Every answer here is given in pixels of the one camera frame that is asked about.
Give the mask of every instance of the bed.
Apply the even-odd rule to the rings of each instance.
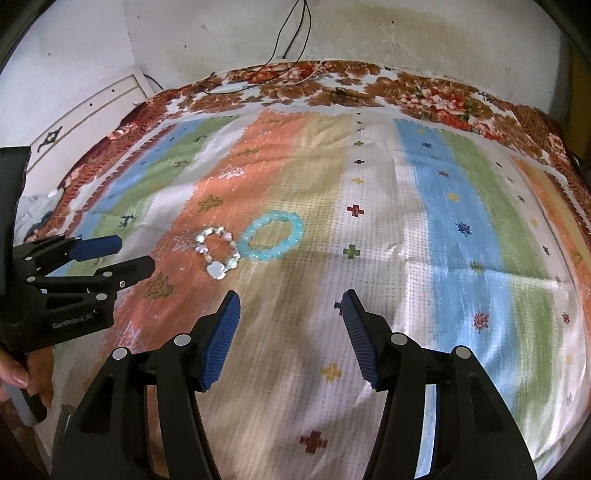
[[[157,262],[120,296],[113,328],[56,347],[54,406],[77,405],[114,348],[158,348],[235,290],[241,322],[199,398],[222,478],[362,477],[385,394],[359,374],[340,317],[349,288],[425,348],[470,346],[540,478],[589,414],[591,196],[535,109],[358,61],[255,66],[148,99],[52,187],[63,197],[30,239],[124,240],[118,255],[56,274]],[[300,244],[209,276],[196,235],[224,226],[237,238],[270,210],[299,214]],[[266,226],[251,246],[278,244],[286,228]],[[428,390],[417,477],[430,466],[434,400]],[[48,452],[57,413],[37,427]]]

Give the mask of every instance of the orange stripe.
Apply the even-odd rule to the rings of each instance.
[[[212,171],[212,176],[195,184],[191,199],[151,254],[157,265],[152,280],[162,271],[174,286],[172,295],[145,299],[145,283],[131,290],[117,309],[116,323],[106,335],[101,358],[119,345],[134,350],[159,348],[175,334],[189,331],[201,315],[217,309],[228,283],[209,277],[203,256],[193,249],[173,251],[173,239],[186,230],[198,232],[204,225],[223,225],[238,237],[254,218],[273,208],[265,205],[263,197],[291,161],[309,116],[310,113],[286,116],[263,112],[246,128],[229,155]],[[230,166],[242,168],[244,175],[219,179],[219,171]],[[200,212],[199,202],[210,195],[222,199],[223,204]],[[207,246],[214,259],[225,261],[230,254],[225,242],[212,237]],[[228,274],[237,275],[237,271]]]
[[[552,182],[545,176],[545,172],[531,167],[527,162],[513,157],[516,165],[527,176],[530,185],[534,190],[535,195],[544,205],[546,216],[554,225],[558,232],[560,240],[566,249],[566,257],[570,269],[574,272],[577,289],[581,295],[583,303],[583,314],[587,322],[587,329],[591,330],[591,295],[586,287],[591,285],[591,270],[589,265],[583,259],[579,262],[574,262],[570,256],[570,252],[580,250],[582,245],[586,245],[581,232],[576,225],[575,219],[569,211],[569,207],[552,185]],[[588,251],[581,252],[586,257],[589,255]]]

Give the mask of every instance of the blue bead bracelet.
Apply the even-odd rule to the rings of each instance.
[[[291,222],[292,229],[291,235],[287,239],[283,240],[279,245],[267,248],[265,250],[254,250],[248,244],[255,233],[260,230],[264,225],[269,225],[272,221],[280,220],[282,222]],[[244,230],[244,233],[238,241],[238,251],[243,258],[254,261],[267,262],[271,258],[281,258],[281,256],[295,247],[300,243],[301,238],[304,236],[304,224],[302,223],[299,215],[295,212],[287,213],[280,212],[278,210],[272,210],[269,213],[261,216],[254,220],[250,226]]]

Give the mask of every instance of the bead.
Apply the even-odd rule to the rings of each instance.
[[[265,249],[261,252],[261,261],[268,262],[271,258],[271,250]]]
[[[226,276],[226,265],[215,261],[207,266],[207,273],[216,280],[221,280]]]
[[[281,251],[281,249],[279,247],[272,247],[271,248],[271,256],[273,258],[281,258],[282,255],[283,255],[283,252]]]
[[[240,240],[236,246],[236,248],[238,249],[238,251],[243,255],[246,256],[246,253],[248,253],[248,251],[251,249],[248,246],[247,242],[244,242],[242,240]]]
[[[287,242],[287,240],[283,240],[279,245],[277,245],[277,248],[285,253],[291,249],[291,245]]]
[[[300,239],[297,238],[294,235],[290,235],[289,237],[287,237],[287,240],[286,241],[287,241],[287,243],[289,244],[290,247],[294,247],[294,246],[296,246],[297,244],[300,243]]]

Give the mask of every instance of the beaded bracelet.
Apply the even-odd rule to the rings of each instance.
[[[291,235],[287,239],[283,240],[279,245],[268,248],[265,250],[254,250],[248,244],[255,233],[260,230],[263,225],[268,225],[272,221],[280,220],[282,222],[291,222],[292,230]],[[263,262],[269,261],[271,258],[281,258],[281,256],[300,243],[301,238],[304,236],[304,224],[302,223],[299,215],[295,212],[279,212],[272,210],[269,213],[264,214],[260,218],[253,220],[251,225],[244,230],[238,241],[238,251],[240,254],[249,260]]]
[[[203,245],[205,242],[205,237],[211,235],[212,233],[215,233],[216,235],[221,236],[224,240],[227,240],[230,243],[230,247],[234,248],[234,253],[228,259],[225,265],[222,262],[214,260],[209,254],[209,248]],[[237,243],[232,239],[232,234],[230,232],[226,232],[222,226],[210,226],[205,228],[200,234],[195,235],[195,241],[197,242],[195,251],[205,257],[205,261],[209,264],[207,266],[207,273],[209,273],[209,275],[216,280],[223,279],[226,276],[226,272],[228,270],[238,266],[238,260],[240,260],[241,255],[236,249]]]

